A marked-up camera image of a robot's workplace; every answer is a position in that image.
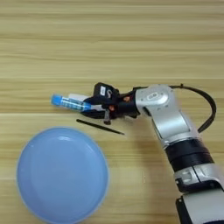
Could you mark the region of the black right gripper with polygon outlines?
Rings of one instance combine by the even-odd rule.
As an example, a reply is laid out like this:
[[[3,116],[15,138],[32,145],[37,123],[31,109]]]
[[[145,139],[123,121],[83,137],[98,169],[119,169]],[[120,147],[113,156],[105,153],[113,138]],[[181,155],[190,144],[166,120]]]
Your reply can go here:
[[[84,102],[91,105],[102,105],[105,109],[102,111],[85,110],[82,114],[92,119],[103,119],[107,125],[117,118],[124,118],[125,116],[136,119],[139,116],[139,111],[136,105],[136,90],[132,89],[128,93],[121,94],[118,89],[114,89],[110,93],[110,97],[102,103],[102,100],[97,96],[88,97]]]

